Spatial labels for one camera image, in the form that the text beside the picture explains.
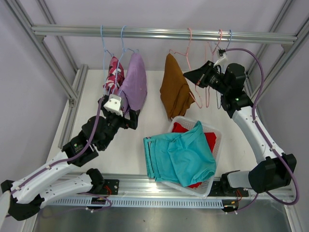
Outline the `red trousers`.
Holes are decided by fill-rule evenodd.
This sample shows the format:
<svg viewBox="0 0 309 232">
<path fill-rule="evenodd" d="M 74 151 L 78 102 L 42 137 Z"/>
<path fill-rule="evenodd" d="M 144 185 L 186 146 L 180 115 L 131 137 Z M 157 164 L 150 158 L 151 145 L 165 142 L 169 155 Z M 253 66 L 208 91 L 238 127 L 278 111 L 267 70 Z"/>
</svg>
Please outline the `red trousers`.
<svg viewBox="0 0 309 232">
<path fill-rule="evenodd" d="M 174 123 L 172 132 L 180 133 L 169 145 L 169 157 L 178 182 L 183 187 L 196 188 L 215 174 L 217 165 L 211 149 L 216 136 L 204 133 L 201 122 L 190 130 Z"/>
</svg>

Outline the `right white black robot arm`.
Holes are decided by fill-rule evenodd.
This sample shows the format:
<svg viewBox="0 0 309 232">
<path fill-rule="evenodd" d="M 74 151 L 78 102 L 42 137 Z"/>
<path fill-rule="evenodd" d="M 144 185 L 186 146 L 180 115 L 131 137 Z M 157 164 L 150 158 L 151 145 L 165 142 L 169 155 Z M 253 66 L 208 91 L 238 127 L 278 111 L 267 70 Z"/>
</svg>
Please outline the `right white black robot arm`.
<svg viewBox="0 0 309 232">
<path fill-rule="evenodd" d="M 232 195 L 237 188 L 252 189 L 256 193 L 285 187 L 291 183 L 287 168 L 294 171 L 296 158 L 277 147 L 253 109 L 253 102 L 243 90 L 246 79 L 245 68 L 230 63 L 221 73 L 213 62 L 185 72 L 184 77 L 195 85 L 211 87 L 221 94 L 221 105 L 229 117 L 238 125 L 250 144 L 257 166 L 251 171 L 231 171 L 222 175 L 220 191 Z"/>
</svg>

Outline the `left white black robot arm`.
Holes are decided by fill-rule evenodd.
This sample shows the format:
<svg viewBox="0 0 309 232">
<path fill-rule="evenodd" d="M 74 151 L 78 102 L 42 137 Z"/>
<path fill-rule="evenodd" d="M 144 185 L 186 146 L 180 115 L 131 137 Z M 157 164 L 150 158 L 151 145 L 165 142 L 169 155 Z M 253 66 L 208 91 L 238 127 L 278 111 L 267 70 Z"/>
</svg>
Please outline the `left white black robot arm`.
<svg viewBox="0 0 309 232">
<path fill-rule="evenodd" d="M 0 187 L 0 219 L 13 217 L 23 221 L 37 214 L 49 203 L 72 194 L 98 194 L 105 180 L 98 169 L 91 168 L 77 178 L 56 181 L 81 168 L 107 149 L 120 128 L 135 130 L 142 106 L 123 106 L 117 95 L 105 95 L 98 101 L 97 114 L 82 125 L 81 131 L 49 162 L 17 181 L 5 180 Z"/>
</svg>

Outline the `pink floral trousers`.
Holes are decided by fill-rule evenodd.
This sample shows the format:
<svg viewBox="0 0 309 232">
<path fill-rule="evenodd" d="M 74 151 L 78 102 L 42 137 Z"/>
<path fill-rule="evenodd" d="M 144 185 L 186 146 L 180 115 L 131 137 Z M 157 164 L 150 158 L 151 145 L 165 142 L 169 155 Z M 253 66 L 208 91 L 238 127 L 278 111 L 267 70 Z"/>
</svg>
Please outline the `pink floral trousers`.
<svg viewBox="0 0 309 232">
<path fill-rule="evenodd" d="M 106 94 L 116 94 L 120 86 L 123 84 L 124 79 L 124 68 L 119 59 L 113 56 L 109 64 L 108 75 L 105 84 L 103 85 Z"/>
</svg>

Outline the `aluminium frame left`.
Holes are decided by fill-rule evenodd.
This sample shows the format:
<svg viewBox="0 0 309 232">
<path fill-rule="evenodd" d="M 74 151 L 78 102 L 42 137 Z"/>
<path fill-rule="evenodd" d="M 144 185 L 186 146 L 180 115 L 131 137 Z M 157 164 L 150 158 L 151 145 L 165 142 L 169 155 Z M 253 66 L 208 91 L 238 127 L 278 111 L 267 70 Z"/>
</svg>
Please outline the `aluminium frame left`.
<svg viewBox="0 0 309 232">
<path fill-rule="evenodd" d="M 78 113 L 78 108 L 82 98 L 82 93 L 84 90 L 84 85 L 86 81 L 87 72 L 89 70 L 88 65 L 82 64 L 80 67 L 77 67 L 76 62 L 65 42 L 63 37 L 56 36 L 56 41 L 60 46 L 64 56 L 68 60 L 69 65 L 72 67 L 74 73 L 76 74 L 75 84 L 70 84 L 66 75 L 62 71 L 59 63 L 56 61 L 56 58 L 52 54 L 48 45 L 44 41 L 45 35 L 36 35 L 34 29 L 34 22 L 30 18 L 29 14 L 26 12 L 26 9 L 19 0 L 5 0 L 4 4 L 8 7 L 9 11 L 13 14 L 15 19 L 18 21 L 20 26 L 26 35 L 30 38 L 35 48 L 40 53 L 41 57 L 48 65 L 50 70 L 53 72 L 62 88 L 65 91 L 66 96 L 68 97 L 68 109 L 65 112 L 66 117 L 64 121 L 64 126 L 60 135 L 58 147 L 62 148 L 63 145 L 69 142 L 73 126 L 76 120 Z"/>
</svg>

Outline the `aluminium frame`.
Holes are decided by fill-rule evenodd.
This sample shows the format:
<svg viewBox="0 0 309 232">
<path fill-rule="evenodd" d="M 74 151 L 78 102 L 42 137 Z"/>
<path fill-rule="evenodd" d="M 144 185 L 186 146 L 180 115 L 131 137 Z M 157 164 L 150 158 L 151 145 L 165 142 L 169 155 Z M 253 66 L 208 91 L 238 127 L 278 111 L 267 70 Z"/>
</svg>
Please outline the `aluminium frame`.
<svg viewBox="0 0 309 232">
<path fill-rule="evenodd" d="M 78 108 L 82 98 L 82 93 L 84 90 L 84 85 L 86 81 L 87 72 L 89 70 L 88 65 L 82 64 L 80 67 L 77 67 L 76 62 L 65 42 L 63 37 L 56 36 L 56 41 L 60 46 L 64 56 L 68 60 L 69 65 L 72 67 L 74 73 L 76 74 L 75 84 L 70 84 L 66 75 L 62 71 L 59 63 L 56 61 L 56 58 L 52 54 L 48 45 L 44 41 L 45 35 L 36 35 L 34 29 L 34 22 L 30 18 L 29 14 L 26 12 L 26 9 L 19 0 L 5 0 L 4 4 L 8 7 L 9 11 L 13 14 L 15 19 L 18 21 L 20 26 L 26 35 L 30 38 L 35 48 L 40 53 L 41 57 L 48 65 L 50 70 L 53 72 L 62 88 L 65 91 L 66 96 L 68 97 L 68 109 L 65 112 L 66 117 L 64 121 L 64 126 L 60 135 L 58 147 L 62 148 L 63 145 L 69 142 L 73 126 L 76 120 L 78 113 Z"/>
<path fill-rule="evenodd" d="M 274 21 L 270 32 L 291 34 L 296 37 L 292 45 L 261 45 L 256 53 L 265 72 L 265 82 L 260 100 L 275 84 L 280 74 L 309 40 L 309 2 L 307 0 L 285 0 Z"/>
</svg>

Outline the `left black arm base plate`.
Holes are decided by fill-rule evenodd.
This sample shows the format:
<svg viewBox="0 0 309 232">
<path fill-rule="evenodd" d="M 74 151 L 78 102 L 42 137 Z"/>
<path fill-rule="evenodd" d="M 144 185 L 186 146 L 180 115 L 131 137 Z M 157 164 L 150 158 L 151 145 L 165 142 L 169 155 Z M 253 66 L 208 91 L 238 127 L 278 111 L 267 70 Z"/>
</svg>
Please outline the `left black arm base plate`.
<svg viewBox="0 0 309 232">
<path fill-rule="evenodd" d="M 100 194 L 103 195 L 118 195 L 120 181 L 118 179 L 105 179 Z"/>
</svg>

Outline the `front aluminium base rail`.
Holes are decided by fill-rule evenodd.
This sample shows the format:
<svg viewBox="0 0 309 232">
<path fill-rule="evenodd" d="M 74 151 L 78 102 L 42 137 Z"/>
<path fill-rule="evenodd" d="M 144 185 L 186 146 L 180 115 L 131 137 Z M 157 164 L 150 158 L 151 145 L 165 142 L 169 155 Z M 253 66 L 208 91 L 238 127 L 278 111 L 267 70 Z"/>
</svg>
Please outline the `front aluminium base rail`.
<svg viewBox="0 0 309 232">
<path fill-rule="evenodd" d="M 63 181 L 71 180 L 81 175 L 82 173 L 73 172 L 68 173 L 54 183 L 60 183 Z M 153 179 L 149 179 L 146 175 L 134 175 L 134 174 L 102 174 L 104 179 L 118 179 L 119 190 L 116 197 L 132 197 L 132 198 L 201 198 L 194 195 L 190 195 L 174 188 L 171 188 L 160 182 L 155 182 Z M 284 201 L 292 201 L 294 199 L 294 192 L 292 187 L 283 187 L 272 190 L 271 193 L 277 198 Z M 260 193 L 258 200 L 273 200 L 267 193 Z"/>
</svg>

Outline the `aluminium frame right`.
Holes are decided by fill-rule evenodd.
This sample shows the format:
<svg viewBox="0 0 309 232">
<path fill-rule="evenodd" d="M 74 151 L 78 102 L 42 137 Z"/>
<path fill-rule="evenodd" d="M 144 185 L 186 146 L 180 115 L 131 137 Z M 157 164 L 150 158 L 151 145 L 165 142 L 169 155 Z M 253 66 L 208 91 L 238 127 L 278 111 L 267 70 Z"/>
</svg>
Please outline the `aluminium frame right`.
<svg viewBox="0 0 309 232">
<path fill-rule="evenodd" d="M 256 53 L 265 72 L 265 82 L 260 100 L 275 84 L 280 74 L 309 40 L 309 2 L 307 0 L 285 0 L 274 21 L 270 32 L 291 34 L 296 37 L 292 45 L 261 45 Z"/>
</svg>

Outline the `aluminium hanging rail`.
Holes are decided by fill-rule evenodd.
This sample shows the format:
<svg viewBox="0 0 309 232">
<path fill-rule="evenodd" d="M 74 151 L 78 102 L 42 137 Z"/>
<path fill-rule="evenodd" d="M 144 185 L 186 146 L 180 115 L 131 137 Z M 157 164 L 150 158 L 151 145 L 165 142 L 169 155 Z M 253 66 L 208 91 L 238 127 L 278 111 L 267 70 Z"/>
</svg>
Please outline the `aluminium hanging rail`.
<svg viewBox="0 0 309 232">
<path fill-rule="evenodd" d="M 68 26 L 68 25 L 35 25 L 36 35 L 100 37 L 100 26 Z M 229 32 L 192 30 L 193 41 L 221 41 L 250 44 L 288 44 L 292 45 L 296 37 L 291 34 L 274 32 Z M 120 38 L 121 27 L 103 27 L 103 36 L 107 38 Z M 187 29 L 146 29 L 127 27 L 124 38 L 188 40 Z"/>
</svg>

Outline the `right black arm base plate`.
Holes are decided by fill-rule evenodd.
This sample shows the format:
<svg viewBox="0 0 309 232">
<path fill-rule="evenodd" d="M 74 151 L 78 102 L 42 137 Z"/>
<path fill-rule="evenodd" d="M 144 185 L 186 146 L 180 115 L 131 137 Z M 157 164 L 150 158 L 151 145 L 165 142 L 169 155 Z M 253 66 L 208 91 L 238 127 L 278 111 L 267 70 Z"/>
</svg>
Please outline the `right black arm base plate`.
<svg viewBox="0 0 309 232">
<path fill-rule="evenodd" d="M 244 188 L 226 188 L 220 181 L 214 181 L 209 193 L 210 197 L 248 197 L 249 192 Z"/>
</svg>

